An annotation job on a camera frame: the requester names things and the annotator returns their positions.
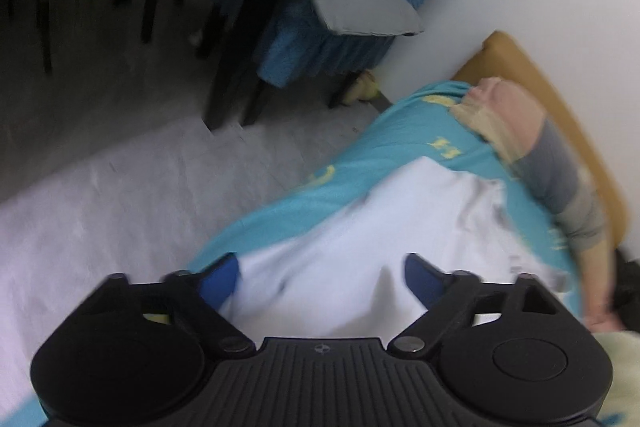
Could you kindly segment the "white t-shirt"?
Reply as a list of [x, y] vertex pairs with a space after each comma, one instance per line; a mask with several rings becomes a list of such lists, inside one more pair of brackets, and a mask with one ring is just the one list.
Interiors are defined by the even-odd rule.
[[387, 343], [425, 311], [405, 282], [410, 254], [491, 283], [532, 273], [559, 298], [572, 288], [567, 272], [544, 265], [516, 233], [501, 181], [421, 157], [309, 232], [241, 257], [239, 283], [221, 311], [255, 343]]

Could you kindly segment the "teal patterned bed sheet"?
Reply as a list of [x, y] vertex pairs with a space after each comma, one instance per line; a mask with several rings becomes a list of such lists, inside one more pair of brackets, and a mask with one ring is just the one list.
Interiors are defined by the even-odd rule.
[[450, 114], [468, 88], [459, 81], [432, 84], [387, 109], [360, 138], [290, 195], [256, 210], [214, 237], [192, 262], [201, 270], [225, 254], [239, 258], [312, 230], [396, 169], [427, 157], [452, 171], [499, 180], [516, 233], [544, 265], [565, 271], [572, 288], [561, 303], [582, 314], [579, 277], [551, 213], [503, 167], [491, 146]]

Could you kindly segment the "striped pillow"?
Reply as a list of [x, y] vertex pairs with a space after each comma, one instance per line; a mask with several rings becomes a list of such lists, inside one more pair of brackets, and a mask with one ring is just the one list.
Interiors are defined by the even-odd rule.
[[588, 169], [536, 98], [519, 84], [484, 78], [450, 113], [494, 149], [552, 214], [582, 280], [582, 312], [594, 333], [621, 331], [613, 311], [616, 282], [611, 227]]

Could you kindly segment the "black clothing pile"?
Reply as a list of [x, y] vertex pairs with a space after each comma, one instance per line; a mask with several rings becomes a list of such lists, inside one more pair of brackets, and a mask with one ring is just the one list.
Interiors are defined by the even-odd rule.
[[640, 333], [640, 267], [627, 260], [620, 248], [615, 251], [616, 283], [613, 310], [628, 331]]

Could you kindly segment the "green fleece blanket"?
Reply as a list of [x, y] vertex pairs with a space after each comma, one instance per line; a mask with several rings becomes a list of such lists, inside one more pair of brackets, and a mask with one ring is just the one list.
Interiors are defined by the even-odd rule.
[[613, 381], [598, 421], [603, 426], [640, 427], [640, 339], [634, 332], [599, 333], [611, 359]]

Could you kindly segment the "tan headboard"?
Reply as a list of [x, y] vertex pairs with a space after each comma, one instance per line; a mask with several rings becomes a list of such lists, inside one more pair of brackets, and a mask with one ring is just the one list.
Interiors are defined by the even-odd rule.
[[476, 53], [452, 76], [454, 80], [469, 84], [488, 77], [503, 77], [520, 84], [544, 106], [556, 127], [588, 168], [608, 215], [613, 243], [622, 245], [629, 229], [630, 216], [620, 184], [615, 181], [602, 155], [559, 91], [520, 44], [501, 30], [490, 34]]

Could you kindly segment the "grey seat cushion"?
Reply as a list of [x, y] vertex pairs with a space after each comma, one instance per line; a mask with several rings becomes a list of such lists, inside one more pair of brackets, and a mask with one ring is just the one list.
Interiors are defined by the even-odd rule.
[[326, 29], [339, 36], [397, 37], [423, 31], [407, 0], [311, 0]]

